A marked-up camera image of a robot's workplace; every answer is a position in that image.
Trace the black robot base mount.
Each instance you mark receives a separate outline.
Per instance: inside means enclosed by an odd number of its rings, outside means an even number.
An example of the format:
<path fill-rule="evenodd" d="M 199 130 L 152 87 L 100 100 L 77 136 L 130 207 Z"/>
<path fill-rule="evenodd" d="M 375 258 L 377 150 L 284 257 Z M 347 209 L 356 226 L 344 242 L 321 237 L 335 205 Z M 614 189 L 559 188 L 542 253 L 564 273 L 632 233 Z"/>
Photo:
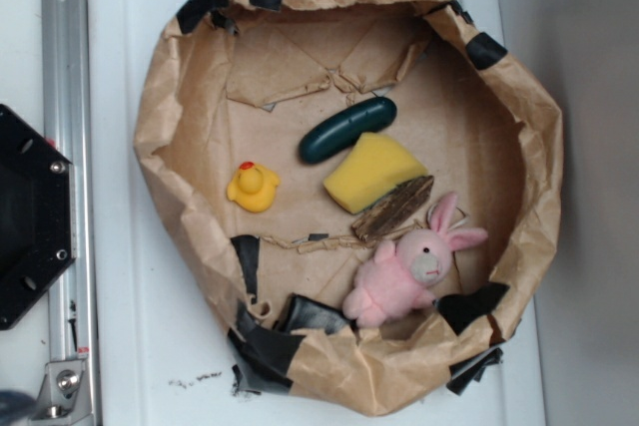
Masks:
<path fill-rule="evenodd" d="M 71 163 L 1 107 L 1 329 L 13 328 L 74 260 Z"/>

